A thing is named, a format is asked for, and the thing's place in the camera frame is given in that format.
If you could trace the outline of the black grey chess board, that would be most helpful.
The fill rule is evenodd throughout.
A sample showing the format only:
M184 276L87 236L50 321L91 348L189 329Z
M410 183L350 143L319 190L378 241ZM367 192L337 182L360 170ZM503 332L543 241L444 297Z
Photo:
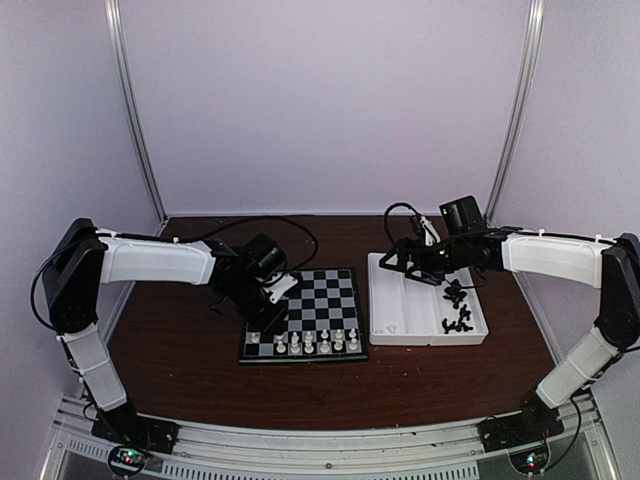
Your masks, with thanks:
M257 331L246 325L241 337L238 363L257 365L366 361L369 358L368 346L355 269L340 267L303 270L298 276L301 285L285 296L288 300L288 315L284 319L282 342L287 346L287 352L279 354L276 351L279 341L276 341L274 336L277 334L259 332L260 341L252 343L251 333ZM356 338L349 336L352 328L357 331ZM322 339L320 336L324 329L329 332L328 339ZM343 339L335 339L337 329L344 331ZM307 340L306 331L315 332L312 339L315 351L311 355L303 351L304 342ZM299 355L289 353L289 341L293 332L300 333ZM357 350L349 349L352 339L359 343ZM331 345L331 351L327 354L319 351L323 340L327 340ZM336 341L344 342L343 351L334 350Z

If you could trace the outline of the white queen chess piece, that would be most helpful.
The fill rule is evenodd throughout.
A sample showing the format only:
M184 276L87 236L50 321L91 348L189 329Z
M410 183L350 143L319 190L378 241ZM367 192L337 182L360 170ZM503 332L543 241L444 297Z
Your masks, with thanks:
M315 351L315 344L314 344L314 342L313 342L313 340L312 340L312 339L307 339L307 340L304 342L303 351L304 351L304 353L305 353L305 354L307 354L307 355L311 355L311 354L313 354L313 353L314 353L314 351Z

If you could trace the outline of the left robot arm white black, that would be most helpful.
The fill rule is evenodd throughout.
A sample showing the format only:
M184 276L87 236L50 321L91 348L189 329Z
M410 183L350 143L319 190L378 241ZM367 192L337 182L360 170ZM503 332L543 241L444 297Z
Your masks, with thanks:
M120 233L77 218L68 227L36 278L48 309L47 325L70 355L106 429L123 444L144 433L97 326L102 286L121 282L169 282L207 286L232 302L246 322L268 330L287 312L287 294L299 280L287 258L265 234L241 246L212 235L159 238Z

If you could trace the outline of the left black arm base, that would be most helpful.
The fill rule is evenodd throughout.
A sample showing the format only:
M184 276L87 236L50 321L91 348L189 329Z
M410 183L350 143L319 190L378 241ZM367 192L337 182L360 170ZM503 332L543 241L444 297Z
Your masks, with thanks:
M173 421L142 416L131 400L112 410L97 409L91 433L94 437L146 452L171 454L179 425Z

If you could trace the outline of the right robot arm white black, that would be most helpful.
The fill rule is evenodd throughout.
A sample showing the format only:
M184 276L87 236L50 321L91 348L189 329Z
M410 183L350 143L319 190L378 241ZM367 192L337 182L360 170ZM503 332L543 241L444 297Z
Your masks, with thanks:
M399 238L383 226L386 253L368 257L370 341L378 345L475 345L487 335L473 275L507 273L519 283L548 281L550 313L525 298L563 357L522 400L513 419L519 440L535 440L551 411L594 384L639 340L639 240L496 227L474 197L444 203L447 233L414 211L414 233Z

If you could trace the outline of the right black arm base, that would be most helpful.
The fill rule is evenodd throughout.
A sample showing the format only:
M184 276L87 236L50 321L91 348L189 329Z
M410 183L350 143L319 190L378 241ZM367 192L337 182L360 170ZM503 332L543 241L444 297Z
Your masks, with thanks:
M502 417L490 416L478 424L485 452L542 442L563 432L559 409L547 406L533 391L522 398L519 412Z

